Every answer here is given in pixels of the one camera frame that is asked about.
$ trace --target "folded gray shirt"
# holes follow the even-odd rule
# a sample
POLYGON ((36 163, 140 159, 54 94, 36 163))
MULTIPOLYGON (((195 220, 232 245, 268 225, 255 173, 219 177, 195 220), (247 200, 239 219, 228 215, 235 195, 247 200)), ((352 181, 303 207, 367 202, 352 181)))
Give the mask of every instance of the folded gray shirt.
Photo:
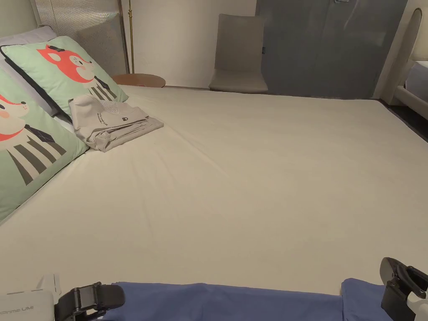
POLYGON ((82 95, 69 102, 74 131, 89 147, 103 152, 163 127, 138 107, 82 95))

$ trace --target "round wooden table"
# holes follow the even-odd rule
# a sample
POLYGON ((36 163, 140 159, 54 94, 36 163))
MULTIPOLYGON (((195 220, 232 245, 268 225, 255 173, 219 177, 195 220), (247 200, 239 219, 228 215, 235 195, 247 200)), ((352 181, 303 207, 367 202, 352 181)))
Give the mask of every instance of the round wooden table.
POLYGON ((118 85, 156 88, 162 88, 166 85, 165 79, 153 74, 120 74, 112 78, 118 85))

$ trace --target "lamp pole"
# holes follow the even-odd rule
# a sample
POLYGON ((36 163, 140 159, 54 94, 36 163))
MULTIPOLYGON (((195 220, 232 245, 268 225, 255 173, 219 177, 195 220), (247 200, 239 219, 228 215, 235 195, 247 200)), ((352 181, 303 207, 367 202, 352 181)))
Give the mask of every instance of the lamp pole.
POLYGON ((134 69, 134 36, 132 33, 132 8, 131 8, 131 0, 129 0, 129 10, 128 10, 128 15, 129 15, 129 29, 131 31, 131 60, 132 60, 132 73, 135 74, 135 69, 134 69))

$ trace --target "folded clothing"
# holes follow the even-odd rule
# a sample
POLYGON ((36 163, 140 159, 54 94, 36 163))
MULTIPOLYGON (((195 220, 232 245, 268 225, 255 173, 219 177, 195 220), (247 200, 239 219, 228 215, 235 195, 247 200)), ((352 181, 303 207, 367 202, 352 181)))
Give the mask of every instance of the folded clothing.
POLYGON ((103 152, 163 127, 138 107, 88 94, 70 100, 69 106, 77 137, 103 152))
POLYGON ((391 321, 380 307, 384 286, 348 279, 342 296, 223 285, 116 283, 125 305, 109 321, 391 321))

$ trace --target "floor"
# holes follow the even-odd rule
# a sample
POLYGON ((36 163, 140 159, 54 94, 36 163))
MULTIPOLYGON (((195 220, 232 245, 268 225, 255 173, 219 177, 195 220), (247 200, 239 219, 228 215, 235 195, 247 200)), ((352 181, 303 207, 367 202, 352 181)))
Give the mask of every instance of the floor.
POLYGON ((387 106, 387 108, 406 123, 415 133, 428 142, 428 120, 404 106, 387 106))

